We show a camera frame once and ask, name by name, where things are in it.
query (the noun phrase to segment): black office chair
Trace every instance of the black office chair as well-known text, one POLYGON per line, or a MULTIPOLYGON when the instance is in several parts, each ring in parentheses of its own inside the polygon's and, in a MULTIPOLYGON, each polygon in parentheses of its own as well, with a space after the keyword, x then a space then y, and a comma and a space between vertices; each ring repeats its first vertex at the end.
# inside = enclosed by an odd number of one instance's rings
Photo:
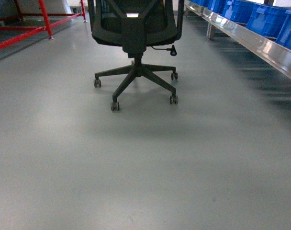
MULTIPOLYGON (((99 77, 127 74, 112 95, 112 111, 120 109, 117 98, 136 77, 141 76, 171 91, 170 104, 177 104, 176 89, 153 73, 171 70, 171 79, 177 79, 176 67, 142 64, 141 59, 147 46, 168 45, 180 39, 184 0, 179 0, 177 25, 172 0, 96 0, 95 9, 93 0, 88 2, 92 37, 99 44, 122 46, 128 57, 134 58, 129 66, 95 74, 96 88, 101 87, 99 77)), ((167 50, 176 55, 174 46, 167 50)))

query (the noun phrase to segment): chair leg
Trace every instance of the chair leg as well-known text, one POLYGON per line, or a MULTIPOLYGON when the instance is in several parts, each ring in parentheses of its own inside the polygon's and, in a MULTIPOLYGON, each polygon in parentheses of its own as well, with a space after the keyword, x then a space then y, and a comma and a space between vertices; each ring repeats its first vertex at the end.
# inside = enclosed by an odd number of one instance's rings
POLYGON ((161 87, 165 88, 166 90, 169 90, 172 93, 172 96, 176 95, 176 88, 174 88, 169 83, 162 80, 159 76, 157 76, 155 73, 152 73, 148 68, 142 68, 142 76, 149 79, 150 81, 156 83, 157 85, 160 85, 161 87))
POLYGON ((99 73, 95 73, 94 76, 96 79, 99 79, 99 77, 103 76, 112 76, 112 75, 120 75, 120 74, 128 74, 132 70, 133 66, 124 66, 116 69, 111 69, 99 73))
POLYGON ((171 70, 173 73, 176 73, 176 67, 174 67, 174 66, 158 66, 158 65, 148 65, 148 64, 143 64, 143 66, 152 72, 170 71, 171 70))
POLYGON ((126 78, 122 81, 122 83, 119 85, 117 90, 112 95, 112 101, 115 103, 117 102, 117 98, 120 96, 120 94, 126 89, 126 87, 132 83, 132 81, 136 78, 138 74, 138 69, 134 66, 131 71, 128 73, 126 78))

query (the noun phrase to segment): chair base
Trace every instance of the chair base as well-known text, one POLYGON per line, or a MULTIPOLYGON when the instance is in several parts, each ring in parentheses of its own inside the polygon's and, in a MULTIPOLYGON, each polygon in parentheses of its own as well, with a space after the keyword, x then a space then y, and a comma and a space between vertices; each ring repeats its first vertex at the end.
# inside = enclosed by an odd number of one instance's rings
POLYGON ((101 81, 99 80, 99 77, 104 76, 111 76, 111 75, 120 75, 120 74, 127 74, 126 78, 122 81, 120 86, 117 88, 117 90, 112 95, 112 103, 116 106, 112 106, 112 110, 119 110, 119 104, 117 103, 117 98, 120 96, 120 94, 129 86, 129 84, 136 78, 136 77, 145 77, 149 79, 150 81, 160 85, 161 87, 165 88, 166 90, 169 90, 172 93, 172 96, 170 97, 170 103, 177 104, 178 99, 176 96, 176 88, 174 88, 169 83, 165 82, 163 79, 161 79, 159 76, 157 76, 155 71, 172 71, 171 79, 178 78, 178 74, 176 72, 176 67, 173 66, 158 66, 158 65, 148 65, 148 64, 142 64, 141 58, 135 58, 135 61, 132 62, 129 66, 124 66, 116 69, 111 69, 103 72, 99 72, 95 74, 95 80, 94 80, 94 86, 101 87, 101 81))

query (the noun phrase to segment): red railing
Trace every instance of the red railing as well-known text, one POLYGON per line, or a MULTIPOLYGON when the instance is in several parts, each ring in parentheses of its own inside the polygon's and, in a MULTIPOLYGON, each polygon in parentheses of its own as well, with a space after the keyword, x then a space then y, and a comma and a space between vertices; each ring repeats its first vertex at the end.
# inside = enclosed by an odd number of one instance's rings
POLYGON ((76 14, 65 14, 65 13, 47 13, 46 11, 46 7, 45 7, 45 2, 44 0, 38 0, 39 4, 40 4, 40 8, 41 8, 41 11, 42 11, 42 14, 39 14, 39 13, 22 13, 21 10, 20 10, 20 7, 19 7, 19 4, 17 2, 17 0, 14 0, 15 2, 15 5, 16 5, 16 8, 17 8, 17 12, 18 12, 18 15, 15 15, 15 16, 11 16, 11 17, 6 17, 6 18, 1 18, 0 19, 0 22, 2 21, 6 21, 6 20, 11 20, 11 19, 15 19, 15 18, 20 18, 20 19, 23 19, 24 16, 43 16, 44 18, 44 21, 45 21, 45 26, 26 26, 26 27, 23 27, 23 26, 0 26, 0 30, 2 31, 27 31, 26 33, 23 33, 21 35, 18 35, 16 37, 13 37, 11 39, 8 39, 4 42, 1 42, 0 43, 0 49, 3 49, 5 47, 8 47, 14 43, 17 43, 17 42, 20 42, 28 37, 31 37, 39 32, 42 32, 42 31, 47 31, 48 34, 49 34, 49 39, 50 40, 53 40, 53 31, 52 31, 52 28, 58 26, 58 25, 61 25, 63 23, 66 23, 74 18, 77 18, 77 17, 80 17, 80 16, 83 16, 84 18, 84 22, 86 22, 86 14, 85 14, 85 7, 84 7, 84 2, 83 0, 81 0, 81 6, 82 6, 82 13, 76 13, 76 14), (65 19, 62 19, 60 21, 57 21, 55 23, 50 23, 50 20, 49 20, 49 16, 64 16, 66 17, 65 19))

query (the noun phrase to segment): blue storage box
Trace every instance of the blue storage box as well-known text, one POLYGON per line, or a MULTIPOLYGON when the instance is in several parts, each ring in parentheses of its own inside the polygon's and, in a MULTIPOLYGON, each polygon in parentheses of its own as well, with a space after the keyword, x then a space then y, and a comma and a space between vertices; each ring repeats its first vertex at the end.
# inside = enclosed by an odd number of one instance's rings
POLYGON ((225 4, 229 0, 210 0, 208 3, 208 9, 214 13, 222 14, 225 4))
POLYGON ((277 37, 285 22, 286 9, 256 4, 246 27, 266 37, 277 37))
POLYGON ((192 2, 200 5, 200 6, 208 6, 209 0, 191 0, 192 2))
POLYGON ((255 3, 245 0, 228 1, 222 16, 236 23, 247 23, 255 3))
POLYGON ((208 7, 209 0, 198 0, 197 4, 200 6, 208 7))
POLYGON ((276 42, 291 49, 291 11, 286 11, 287 17, 276 42))

